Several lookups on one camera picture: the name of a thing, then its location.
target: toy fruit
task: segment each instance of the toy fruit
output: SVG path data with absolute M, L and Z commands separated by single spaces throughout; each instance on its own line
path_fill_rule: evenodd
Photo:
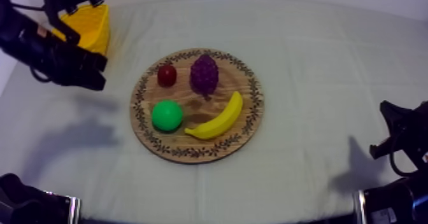
M 242 96 L 235 91 L 226 108 L 216 118 L 202 123 L 195 129 L 184 129 L 184 133 L 199 139 L 211 139 L 229 130 L 241 113 L 243 105 Z
M 157 71 L 157 83 L 162 87 L 171 87 L 177 80 L 177 70 L 174 66 L 161 66 Z
M 218 67 L 209 55 L 201 55 L 190 68 L 190 86 L 197 94 L 214 93 L 218 83 Z
M 160 101 L 152 111 L 152 123 L 162 131 L 176 129 L 181 124 L 182 119 L 183 111 L 175 101 Z

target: yellow plastic container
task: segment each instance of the yellow plastic container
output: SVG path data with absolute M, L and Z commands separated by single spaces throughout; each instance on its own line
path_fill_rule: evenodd
M 110 40 L 107 5 L 103 4 L 95 8 L 91 5 L 81 6 L 76 13 L 61 16 L 61 20 L 80 34 L 78 46 L 106 55 Z M 57 29 L 52 33 L 66 40 L 65 35 Z

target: wooden plate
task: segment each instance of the wooden plate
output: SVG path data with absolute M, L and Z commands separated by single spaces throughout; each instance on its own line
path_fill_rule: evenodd
M 195 94 L 189 84 L 190 67 L 202 54 L 215 60 L 219 82 L 215 93 L 206 100 Z M 157 84 L 159 67 L 174 65 L 177 82 L 170 88 Z M 194 128 L 219 115 L 234 91 L 243 96 L 243 109 L 236 123 L 226 133 L 210 140 L 200 140 L 184 134 L 184 128 Z M 156 131 L 152 125 L 155 104 L 165 99 L 179 103 L 183 122 L 172 134 Z M 240 149 L 254 134 L 264 111 L 264 98 L 258 79 L 242 61 L 218 50 L 193 48 L 160 59 L 139 79 L 131 97 L 131 124 L 138 139 L 154 154 L 183 164 L 200 164 L 224 158 Z

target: green fruit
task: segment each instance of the green fruit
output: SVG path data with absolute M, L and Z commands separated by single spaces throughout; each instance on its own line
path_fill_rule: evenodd
M 163 131 L 176 129 L 183 120 L 183 110 L 175 101 L 158 102 L 152 111 L 153 125 Z

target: white table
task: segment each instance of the white table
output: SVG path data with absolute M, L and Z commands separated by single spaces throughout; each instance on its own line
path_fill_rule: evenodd
M 83 215 L 133 223 L 284 223 L 352 211 L 351 193 L 397 178 L 370 144 L 386 99 L 428 98 L 428 29 L 384 13 L 282 0 L 144 3 L 111 9 L 102 92 L 40 84 L 18 66 L 0 98 L 0 173 L 83 199 Z M 257 74 L 266 110 L 221 161 L 151 154 L 129 120 L 133 86 L 159 58 L 229 52 Z M 404 155 L 399 167 L 413 167 Z

